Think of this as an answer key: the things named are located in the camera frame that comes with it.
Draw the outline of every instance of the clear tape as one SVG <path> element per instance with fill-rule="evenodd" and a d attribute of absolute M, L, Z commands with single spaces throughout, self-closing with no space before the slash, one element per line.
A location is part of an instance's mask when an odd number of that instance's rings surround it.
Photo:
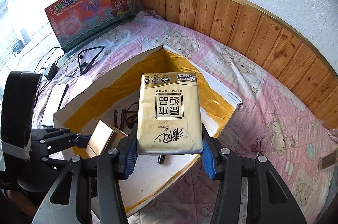
<path fill-rule="evenodd" d="M 27 146 L 25 146 L 24 148 L 21 148 L 21 147 L 14 146 L 12 144 L 8 144 L 4 142 L 3 140 L 1 140 L 2 152 L 7 153 L 16 158 L 29 161 L 30 160 L 29 153 L 31 151 L 30 141 L 31 141 L 31 137 L 29 137 Z"/>

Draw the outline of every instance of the small gold box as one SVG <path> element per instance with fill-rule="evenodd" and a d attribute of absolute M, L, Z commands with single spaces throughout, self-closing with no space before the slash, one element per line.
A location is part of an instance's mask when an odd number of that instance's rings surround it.
<path fill-rule="evenodd" d="M 88 142 L 86 152 L 89 157 L 98 156 L 106 149 L 116 147 L 124 137 L 128 135 L 100 120 Z"/>

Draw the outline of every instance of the washing machine toy box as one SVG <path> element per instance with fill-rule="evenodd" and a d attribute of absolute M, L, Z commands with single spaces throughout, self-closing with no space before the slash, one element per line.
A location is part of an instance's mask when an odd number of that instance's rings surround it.
<path fill-rule="evenodd" d="M 45 9 L 65 51 L 131 15 L 130 0 L 58 0 Z"/>

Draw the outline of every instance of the pink quilt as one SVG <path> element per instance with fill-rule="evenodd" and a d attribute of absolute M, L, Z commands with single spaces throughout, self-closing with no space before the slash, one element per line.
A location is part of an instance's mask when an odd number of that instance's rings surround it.
<path fill-rule="evenodd" d="M 105 51 L 90 71 L 68 78 L 63 65 L 40 94 L 33 126 L 40 127 L 52 86 L 68 83 L 63 100 L 80 94 L 99 76 L 135 55 L 159 45 L 168 46 L 217 78 L 243 99 L 243 106 L 220 135 L 221 143 L 237 154 L 255 157 L 252 147 L 262 139 L 261 150 L 288 185 L 309 224 L 321 211 L 333 170 L 318 171 L 318 159 L 336 148 L 310 110 L 264 69 L 231 48 L 186 27 L 167 22 L 155 11 L 141 11 L 135 19 L 118 26 L 84 48 L 104 45 Z M 74 61 L 66 74 L 76 70 Z M 217 196 L 218 182 L 195 164 L 180 180 L 129 218 L 133 224 L 209 223 Z M 239 223 L 246 221 L 247 186 L 242 179 Z"/>

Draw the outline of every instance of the star print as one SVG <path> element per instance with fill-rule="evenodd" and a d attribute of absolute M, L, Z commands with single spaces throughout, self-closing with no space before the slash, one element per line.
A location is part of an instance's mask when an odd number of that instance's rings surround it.
<path fill-rule="evenodd" d="M 206 207 L 201 207 L 201 212 L 199 214 L 204 215 L 204 217 L 207 217 L 207 215 L 211 213 L 211 211 L 209 211 L 209 206 Z"/>

